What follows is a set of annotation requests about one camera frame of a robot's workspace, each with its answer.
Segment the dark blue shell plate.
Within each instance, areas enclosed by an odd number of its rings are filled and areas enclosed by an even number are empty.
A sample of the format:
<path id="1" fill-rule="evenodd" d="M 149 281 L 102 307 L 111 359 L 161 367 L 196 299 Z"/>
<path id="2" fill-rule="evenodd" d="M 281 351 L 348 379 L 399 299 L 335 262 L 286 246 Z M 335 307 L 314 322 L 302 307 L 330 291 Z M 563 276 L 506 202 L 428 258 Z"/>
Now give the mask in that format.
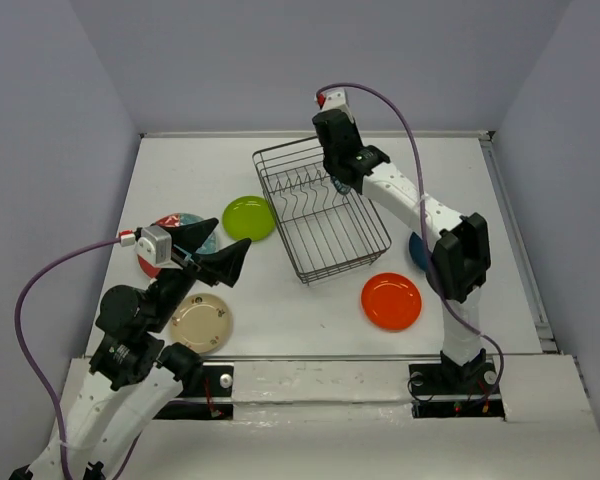
<path id="1" fill-rule="evenodd" d="M 409 237 L 408 252 L 414 265 L 421 272 L 427 273 L 429 270 L 430 253 L 425 248 L 422 239 L 416 233 L 412 233 Z"/>

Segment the green rimmed white plate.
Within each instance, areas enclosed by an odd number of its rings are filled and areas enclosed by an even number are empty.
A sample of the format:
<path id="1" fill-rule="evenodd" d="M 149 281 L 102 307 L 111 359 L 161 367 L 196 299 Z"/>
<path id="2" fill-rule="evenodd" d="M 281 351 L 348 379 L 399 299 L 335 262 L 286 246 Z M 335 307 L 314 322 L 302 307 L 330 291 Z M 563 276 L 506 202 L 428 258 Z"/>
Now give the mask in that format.
<path id="1" fill-rule="evenodd" d="M 331 176 L 330 177 L 331 183 L 334 186 L 335 190 L 340 194 L 340 195 L 347 195 L 350 190 L 351 187 L 346 185 L 345 183 L 341 182 L 339 179 L 337 179 L 335 176 Z"/>

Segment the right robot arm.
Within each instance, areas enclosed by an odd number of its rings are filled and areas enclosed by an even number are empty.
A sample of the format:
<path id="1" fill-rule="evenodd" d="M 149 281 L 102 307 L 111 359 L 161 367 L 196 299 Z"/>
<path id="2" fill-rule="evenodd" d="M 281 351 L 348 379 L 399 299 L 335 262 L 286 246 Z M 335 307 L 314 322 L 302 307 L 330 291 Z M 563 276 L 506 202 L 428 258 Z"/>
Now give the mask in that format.
<path id="1" fill-rule="evenodd" d="M 479 321 L 481 287 L 491 266 L 488 225 L 426 193 L 419 151 L 408 133 L 417 180 L 410 181 L 389 156 L 365 146 L 355 121 L 340 109 L 312 119 L 323 149 L 324 169 L 340 183 L 401 220 L 422 241 L 426 276 L 443 303 L 440 379 L 450 391 L 471 386 L 486 361 Z"/>

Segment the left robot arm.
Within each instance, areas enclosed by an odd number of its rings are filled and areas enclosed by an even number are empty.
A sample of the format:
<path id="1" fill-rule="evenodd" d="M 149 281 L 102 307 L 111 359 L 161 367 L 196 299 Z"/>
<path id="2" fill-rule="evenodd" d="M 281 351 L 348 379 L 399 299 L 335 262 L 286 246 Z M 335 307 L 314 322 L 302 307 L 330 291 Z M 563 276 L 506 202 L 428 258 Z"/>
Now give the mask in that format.
<path id="1" fill-rule="evenodd" d="M 145 289 L 117 285 L 101 298 L 95 325 L 103 338 L 68 412 L 26 344 L 22 309 L 31 288 L 46 273 L 105 244 L 66 254 L 26 283 L 16 301 L 14 329 L 26 361 L 51 399 L 57 430 L 42 453 L 15 469 L 12 478 L 117 479 L 154 417 L 178 395 L 199 388 L 204 377 L 201 356 L 181 343 L 168 345 L 158 335 L 195 283 L 232 287 L 238 281 L 250 239 L 212 254 L 198 251 L 218 223 L 210 218 L 178 227 L 152 224 L 124 230 L 110 240 L 111 245 L 133 247 L 159 273 Z"/>

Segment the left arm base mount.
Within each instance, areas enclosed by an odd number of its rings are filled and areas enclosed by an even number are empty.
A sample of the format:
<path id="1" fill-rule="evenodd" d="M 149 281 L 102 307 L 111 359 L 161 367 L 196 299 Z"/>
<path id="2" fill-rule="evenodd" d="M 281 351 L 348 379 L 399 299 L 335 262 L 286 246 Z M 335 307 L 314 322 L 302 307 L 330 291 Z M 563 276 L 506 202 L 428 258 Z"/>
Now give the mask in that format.
<path id="1" fill-rule="evenodd" d="M 206 362 L 202 376 L 169 401 L 155 420 L 225 421 L 232 420 L 234 403 L 234 364 Z"/>

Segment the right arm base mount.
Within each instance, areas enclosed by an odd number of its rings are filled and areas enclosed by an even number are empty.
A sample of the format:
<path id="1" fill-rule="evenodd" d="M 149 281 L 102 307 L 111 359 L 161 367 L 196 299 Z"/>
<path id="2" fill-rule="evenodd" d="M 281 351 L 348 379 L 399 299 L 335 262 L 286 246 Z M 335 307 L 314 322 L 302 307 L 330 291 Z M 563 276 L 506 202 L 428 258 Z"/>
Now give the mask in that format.
<path id="1" fill-rule="evenodd" d="M 506 418 L 500 388 L 494 386 L 497 372 L 492 362 L 465 383 L 452 385 L 441 373 L 437 363 L 409 366 L 407 389 L 415 419 Z"/>

